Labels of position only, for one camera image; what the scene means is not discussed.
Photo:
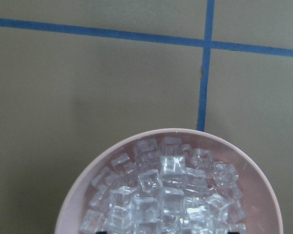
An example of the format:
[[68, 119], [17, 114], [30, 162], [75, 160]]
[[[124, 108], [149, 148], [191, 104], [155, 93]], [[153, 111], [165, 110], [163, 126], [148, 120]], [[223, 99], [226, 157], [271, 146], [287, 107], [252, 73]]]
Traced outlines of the pink bowl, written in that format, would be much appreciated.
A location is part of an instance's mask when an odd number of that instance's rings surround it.
[[243, 208], [246, 212], [244, 223], [250, 234], [281, 234], [283, 223], [275, 193], [260, 168], [243, 151], [231, 143], [208, 133], [182, 128], [151, 130], [126, 138], [98, 155], [79, 175], [69, 190], [58, 215], [56, 234], [77, 234], [87, 203], [95, 189], [91, 180], [99, 174], [118, 153], [128, 153], [133, 157], [132, 148], [138, 140], [163, 137], [179, 137], [184, 144], [193, 148], [211, 150], [216, 159], [231, 163], [240, 175], [238, 185], [244, 196]]

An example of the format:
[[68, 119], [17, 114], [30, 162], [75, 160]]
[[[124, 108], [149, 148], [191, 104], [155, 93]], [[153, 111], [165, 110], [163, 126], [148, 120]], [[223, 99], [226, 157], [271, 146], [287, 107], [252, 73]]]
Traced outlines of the clear ice cubes pile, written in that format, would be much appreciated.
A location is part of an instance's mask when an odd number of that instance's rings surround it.
[[247, 232], [232, 164], [176, 137], [139, 140], [132, 152], [117, 154], [92, 179], [81, 233], [228, 234], [230, 224]]

